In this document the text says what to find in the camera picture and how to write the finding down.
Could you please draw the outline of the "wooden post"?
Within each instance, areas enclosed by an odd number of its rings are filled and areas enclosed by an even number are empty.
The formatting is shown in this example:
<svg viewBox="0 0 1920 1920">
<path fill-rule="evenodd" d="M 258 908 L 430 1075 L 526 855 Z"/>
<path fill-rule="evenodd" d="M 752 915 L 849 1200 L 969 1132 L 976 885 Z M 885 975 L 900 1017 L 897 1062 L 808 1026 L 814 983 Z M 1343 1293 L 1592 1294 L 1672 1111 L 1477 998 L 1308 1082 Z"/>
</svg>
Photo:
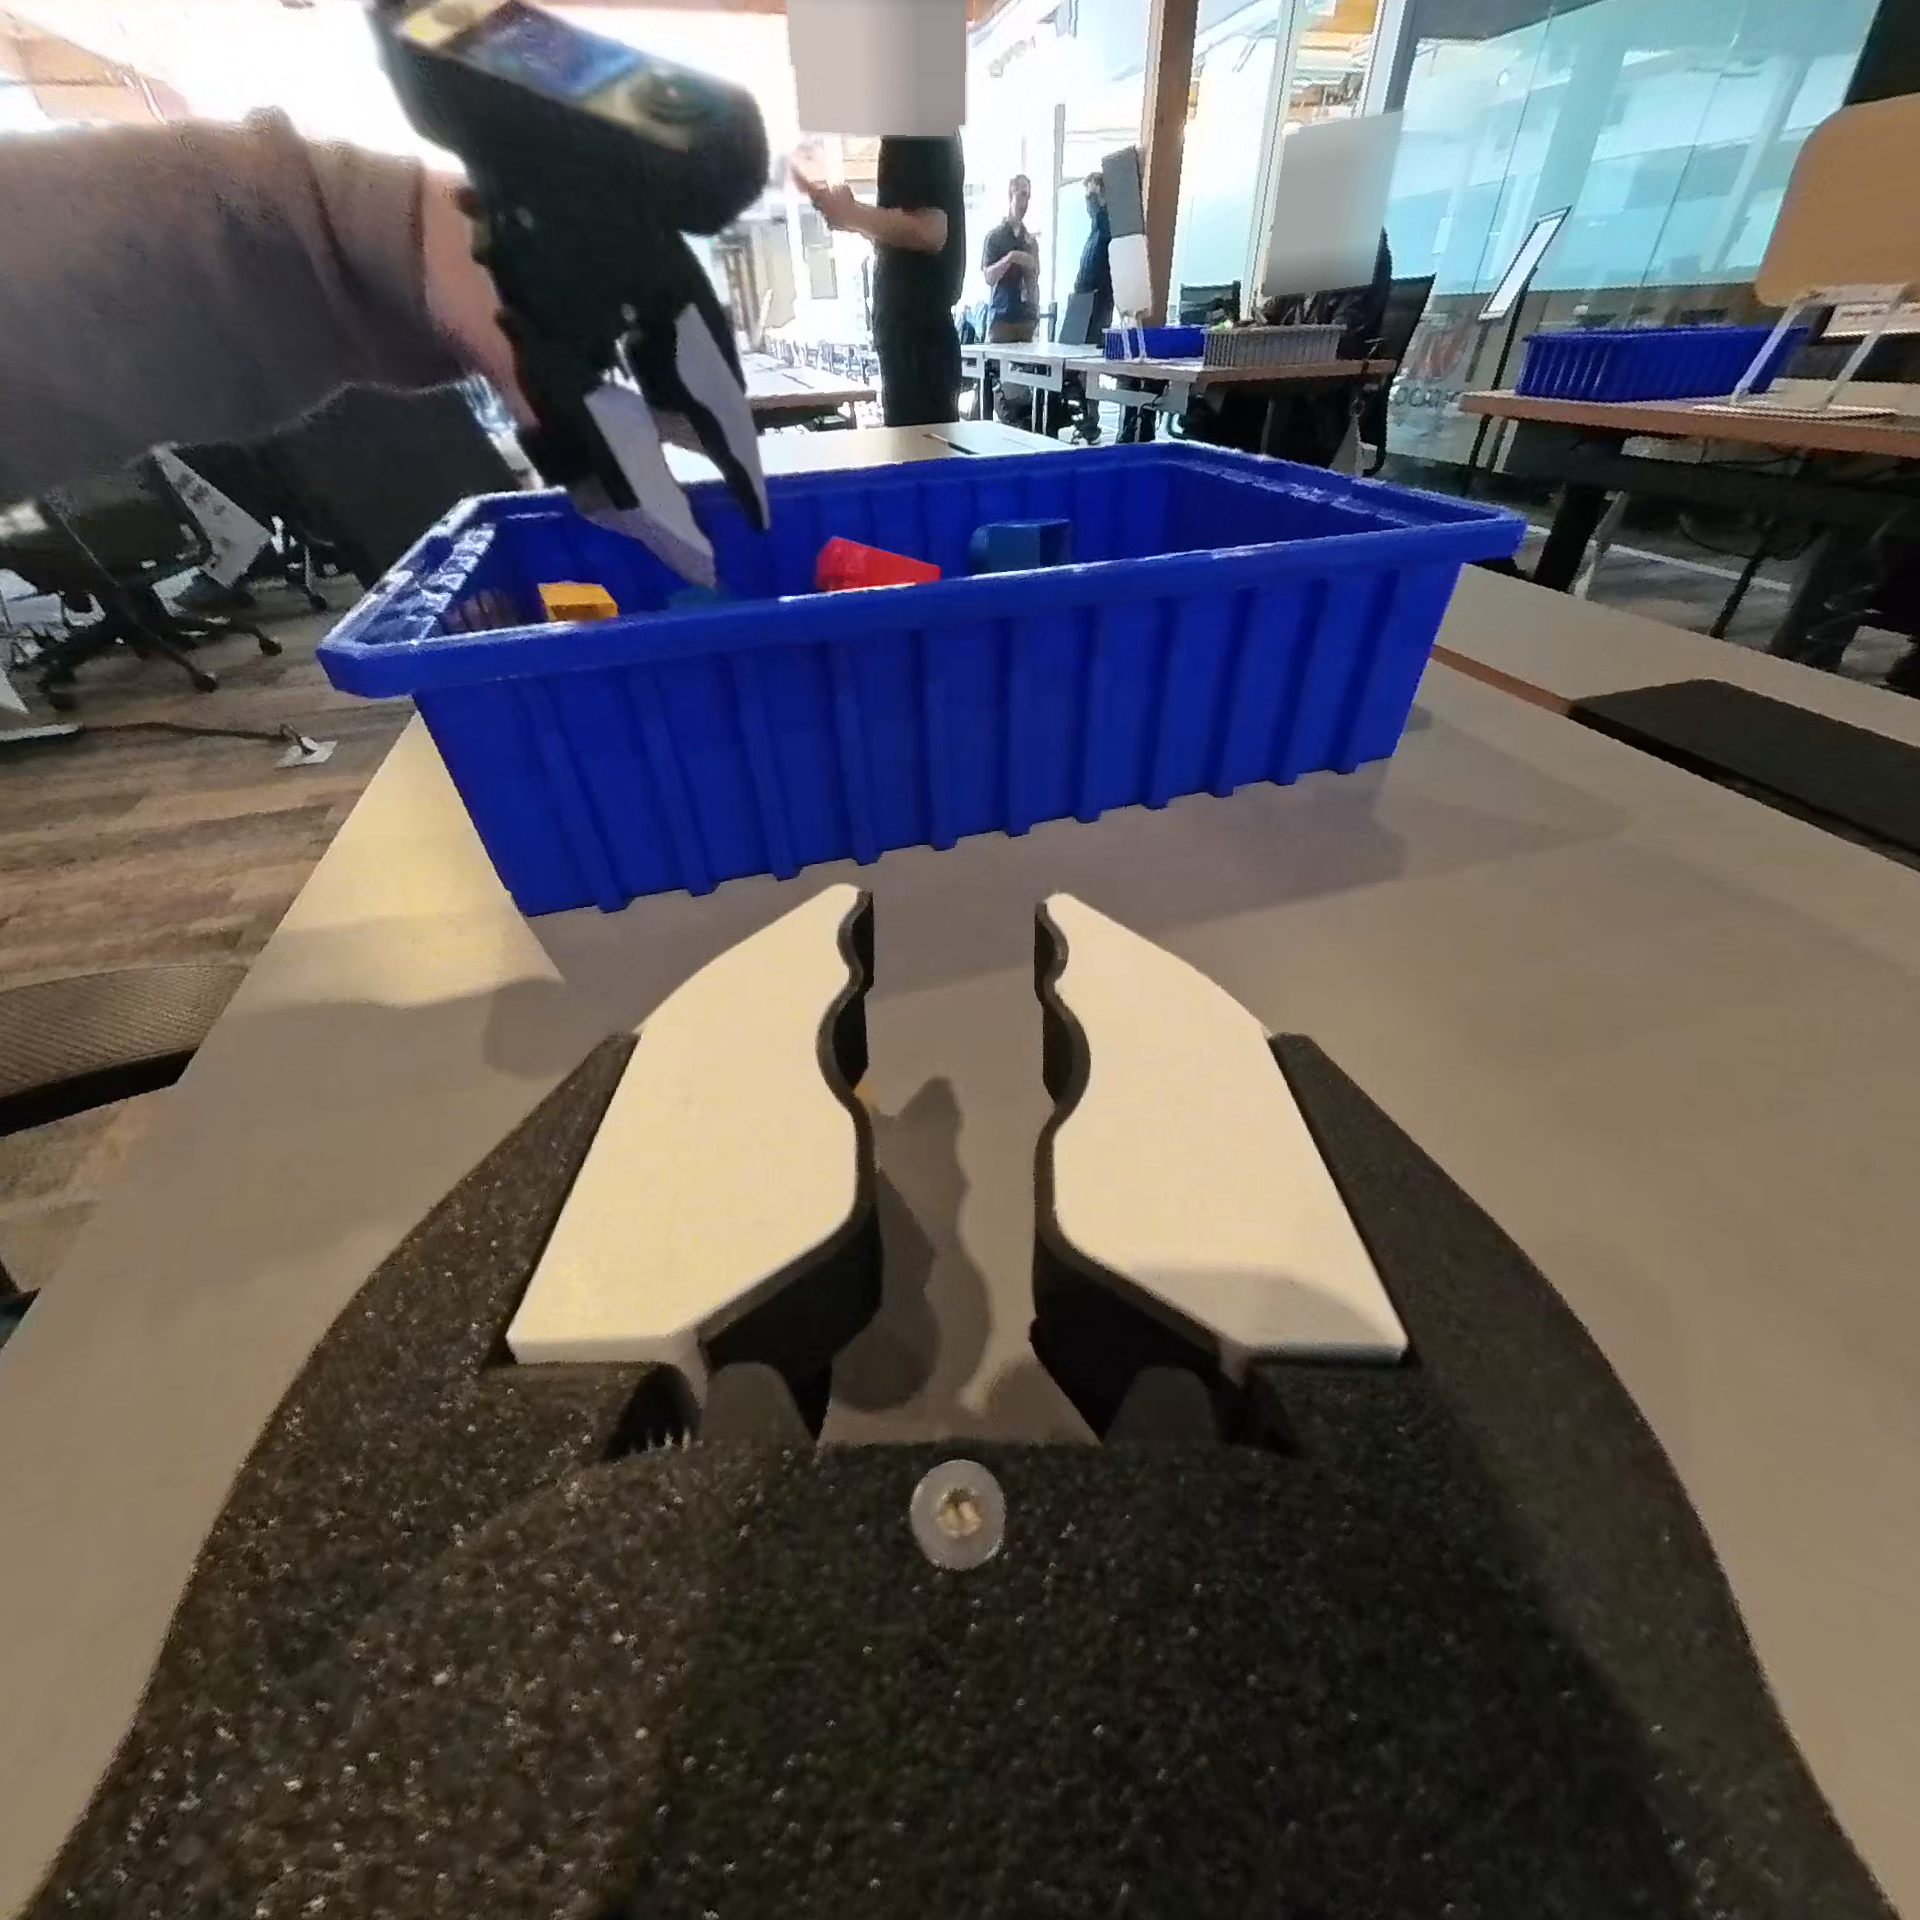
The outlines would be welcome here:
<svg viewBox="0 0 1920 1920">
<path fill-rule="evenodd" d="M 1148 324 L 1168 321 L 1177 235 L 1187 105 L 1199 2 L 1150 2 L 1140 110 L 1142 235 L 1150 296 Z"/>
</svg>

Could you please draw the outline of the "wooden display board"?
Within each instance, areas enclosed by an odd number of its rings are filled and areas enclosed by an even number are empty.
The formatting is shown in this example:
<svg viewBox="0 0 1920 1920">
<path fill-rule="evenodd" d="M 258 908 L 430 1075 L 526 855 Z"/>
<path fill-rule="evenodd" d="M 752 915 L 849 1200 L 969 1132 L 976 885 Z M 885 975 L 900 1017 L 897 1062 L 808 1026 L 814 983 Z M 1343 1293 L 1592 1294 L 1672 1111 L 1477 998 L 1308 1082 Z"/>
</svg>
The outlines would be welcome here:
<svg viewBox="0 0 1920 1920">
<path fill-rule="evenodd" d="M 1769 308 L 1836 291 L 1916 291 L 1913 92 L 1840 109 L 1812 128 L 1752 280 Z"/>
</svg>

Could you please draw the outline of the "black office chair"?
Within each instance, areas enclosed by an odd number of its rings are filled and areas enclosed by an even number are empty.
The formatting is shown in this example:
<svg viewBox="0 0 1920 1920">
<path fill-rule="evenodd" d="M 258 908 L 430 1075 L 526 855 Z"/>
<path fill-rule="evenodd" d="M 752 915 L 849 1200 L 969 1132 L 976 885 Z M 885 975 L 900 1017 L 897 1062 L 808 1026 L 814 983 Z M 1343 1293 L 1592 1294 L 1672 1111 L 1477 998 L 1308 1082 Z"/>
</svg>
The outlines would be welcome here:
<svg viewBox="0 0 1920 1920">
<path fill-rule="evenodd" d="M 94 612 L 44 643 L 32 676 L 45 705 L 70 717 L 83 664 L 111 654 L 167 662 L 201 694 L 220 689 L 198 660 L 206 643 L 247 636 L 263 658 L 280 658 L 280 640 L 251 621 L 178 612 L 161 598 L 165 582 L 209 559 L 207 537 L 152 458 L 5 502 L 3 572 L 51 596 L 63 612 Z"/>
<path fill-rule="evenodd" d="M 170 1088 L 246 977 L 243 964 L 175 964 L 5 986 L 1 1136 Z"/>
<path fill-rule="evenodd" d="M 366 590 L 460 504 L 522 488 L 462 382 L 346 386 L 222 452 L 242 506 L 286 523 Z"/>
</svg>

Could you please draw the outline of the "wooden table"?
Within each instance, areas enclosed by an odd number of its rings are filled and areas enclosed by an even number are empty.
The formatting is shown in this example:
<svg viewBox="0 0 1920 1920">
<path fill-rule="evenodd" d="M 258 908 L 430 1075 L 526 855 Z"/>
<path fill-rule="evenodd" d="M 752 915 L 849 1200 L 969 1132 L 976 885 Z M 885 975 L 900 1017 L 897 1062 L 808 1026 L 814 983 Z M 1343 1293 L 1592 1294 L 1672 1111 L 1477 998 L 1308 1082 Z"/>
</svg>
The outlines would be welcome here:
<svg viewBox="0 0 1920 1920">
<path fill-rule="evenodd" d="M 1913 411 L 1517 393 L 1467 393 L 1460 411 L 1509 429 L 1524 476 L 1553 490 L 1530 572 L 1539 589 L 1569 594 L 1636 500 L 1747 517 L 1762 542 L 1803 534 L 1767 640 L 1778 660 L 1836 670 L 1873 614 L 1892 546 L 1916 546 Z"/>
</svg>

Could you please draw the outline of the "person's left forearm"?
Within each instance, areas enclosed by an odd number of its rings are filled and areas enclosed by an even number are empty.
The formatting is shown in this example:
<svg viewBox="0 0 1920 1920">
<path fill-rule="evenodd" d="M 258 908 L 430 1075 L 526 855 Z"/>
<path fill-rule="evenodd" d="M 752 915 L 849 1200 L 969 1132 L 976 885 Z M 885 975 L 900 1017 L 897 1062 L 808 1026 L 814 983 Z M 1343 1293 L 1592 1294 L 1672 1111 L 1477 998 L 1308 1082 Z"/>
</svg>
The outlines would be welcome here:
<svg viewBox="0 0 1920 1920">
<path fill-rule="evenodd" d="M 424 305 L 426 172 L 277 110 L 5 136 L 3 504 L 467 375 Z"/>
</svg>

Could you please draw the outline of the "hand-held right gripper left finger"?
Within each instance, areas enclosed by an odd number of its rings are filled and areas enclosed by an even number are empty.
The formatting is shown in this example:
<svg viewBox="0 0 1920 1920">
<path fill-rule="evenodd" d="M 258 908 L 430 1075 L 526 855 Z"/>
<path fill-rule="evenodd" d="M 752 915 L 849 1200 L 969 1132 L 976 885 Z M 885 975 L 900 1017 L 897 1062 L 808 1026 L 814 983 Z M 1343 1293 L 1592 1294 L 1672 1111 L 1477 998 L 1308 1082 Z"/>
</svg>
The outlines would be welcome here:
<svg viewBox="0 0 1920 1920">
<path fill-rule="evenodd" d="M 636 1028 L 506 1328 L 532 1366 L 653 1366 L 698 1403 L 739 1369 L 820 1428 L 881 1305 L 866 998 L 874 901 L 829 885 Z"/>
</svg>

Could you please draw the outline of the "small sign stand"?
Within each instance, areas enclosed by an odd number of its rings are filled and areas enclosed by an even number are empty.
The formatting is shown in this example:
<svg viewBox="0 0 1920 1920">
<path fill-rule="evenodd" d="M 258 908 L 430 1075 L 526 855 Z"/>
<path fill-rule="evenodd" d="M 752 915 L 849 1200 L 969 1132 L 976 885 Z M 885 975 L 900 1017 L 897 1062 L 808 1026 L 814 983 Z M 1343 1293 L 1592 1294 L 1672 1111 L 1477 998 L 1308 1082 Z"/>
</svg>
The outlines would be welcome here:
<svg viewBox="0 0 1920 1920">
<path fill-rule="evenodd" d="M 1498 286 L 1483 303 L 1477 314 L 1480 324 L 1501 324 L 1517 314 L 1531 280 L 1537 277 L 1569 213 L 1571 208 L 1561 204 L 1531 221 Z"/>
</svg>

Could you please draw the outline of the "red mega block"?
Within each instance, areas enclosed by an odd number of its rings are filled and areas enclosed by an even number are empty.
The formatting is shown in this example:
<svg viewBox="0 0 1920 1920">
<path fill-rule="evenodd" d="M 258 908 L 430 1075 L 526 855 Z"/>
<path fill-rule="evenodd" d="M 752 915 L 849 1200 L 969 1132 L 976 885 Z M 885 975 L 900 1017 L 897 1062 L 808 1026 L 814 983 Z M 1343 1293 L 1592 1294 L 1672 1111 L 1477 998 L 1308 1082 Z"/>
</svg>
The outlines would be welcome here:
<svg viewBox="0 0 1920 1920">
<path fill-rule="evenodd" d="M 814 560 L 814 590 L 820 594 L 907 589 L 941 580 L 939 564 L 848 537 L 824 541 Z"/>
</svg>

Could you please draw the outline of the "person's left hand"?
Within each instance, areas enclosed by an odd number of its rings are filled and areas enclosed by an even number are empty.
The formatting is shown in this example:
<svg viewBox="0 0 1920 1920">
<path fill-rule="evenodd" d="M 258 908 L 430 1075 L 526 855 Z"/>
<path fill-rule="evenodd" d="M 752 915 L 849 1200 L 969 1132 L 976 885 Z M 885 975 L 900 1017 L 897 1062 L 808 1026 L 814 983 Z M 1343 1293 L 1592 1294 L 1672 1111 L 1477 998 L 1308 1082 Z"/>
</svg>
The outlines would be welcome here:
<svg viewBox="0 0 1920 1920">
<path fill-rule="evenodd" d="M 460 369 L 487 382 L 517 424 L 533 413 L 517 382 L 515 348 L 500 314 L 497 289 L 475 257 L 474 201 L 467 184 L 426 170 L 419 189 L 424 307 Z"/>
</svg>

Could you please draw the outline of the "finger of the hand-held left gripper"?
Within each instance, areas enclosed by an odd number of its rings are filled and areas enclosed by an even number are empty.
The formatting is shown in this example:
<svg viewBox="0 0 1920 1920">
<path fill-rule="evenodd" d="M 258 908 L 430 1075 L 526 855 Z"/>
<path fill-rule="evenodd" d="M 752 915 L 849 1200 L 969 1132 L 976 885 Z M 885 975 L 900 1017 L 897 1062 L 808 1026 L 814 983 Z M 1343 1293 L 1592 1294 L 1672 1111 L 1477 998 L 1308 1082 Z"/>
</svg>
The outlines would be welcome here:
<svg viewBox="0 0 1920 1920">
<path fill-rule="evenodd" d="M 771 508 L 760 462 L 745 381 L 723 319 L 708 307 L 681 307 L 630 331 L 630 372 L 656 424 L 678 424 L 681 439 L 718 468 L 733 502 L 757 534 Z"/>
<path fill-rule="evenodd" d="M 659 427 L 643 397 L 626 382 L 600 382 L 586 397 L 586 417 L 604 462 L 577 482 L 577 513 L 643 546 L 684 585 L 714 589 L 711 542 L 664 456 Z"/>
</svg>

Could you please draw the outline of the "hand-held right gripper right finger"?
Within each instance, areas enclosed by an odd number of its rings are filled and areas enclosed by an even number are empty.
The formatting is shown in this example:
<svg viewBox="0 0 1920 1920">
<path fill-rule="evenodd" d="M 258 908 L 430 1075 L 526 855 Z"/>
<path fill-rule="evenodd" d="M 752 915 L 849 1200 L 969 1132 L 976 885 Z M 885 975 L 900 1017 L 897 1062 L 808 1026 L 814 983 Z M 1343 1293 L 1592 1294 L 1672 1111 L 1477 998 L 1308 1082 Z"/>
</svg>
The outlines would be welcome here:
<svg viewBox="0 0 1920 1920">
<path fill-rule="evenodd" d="M 1030 1347 L 1092 1428 L 1179 1376 L 1225 1428 L 1260 1369 L 1391 1370 L 1412 1338 L 1278 1039 L 1073 894 L 1033 911 L 1050 1108 Z"/>
</svg>

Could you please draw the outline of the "black panel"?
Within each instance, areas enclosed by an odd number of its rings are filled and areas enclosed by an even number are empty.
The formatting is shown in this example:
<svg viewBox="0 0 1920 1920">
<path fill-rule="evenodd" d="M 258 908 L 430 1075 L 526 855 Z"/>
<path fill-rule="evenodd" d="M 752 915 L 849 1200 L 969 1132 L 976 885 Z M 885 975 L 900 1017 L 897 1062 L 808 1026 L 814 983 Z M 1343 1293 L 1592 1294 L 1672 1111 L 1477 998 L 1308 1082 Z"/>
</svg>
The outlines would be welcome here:
<svg viewBox="0 0 1920 1920">
<path fill-rule="evenodd" d="M 1870 105 L 1918 95 L 1918 2 L 1878 2 L 1844 105 Z"/>
</svg>

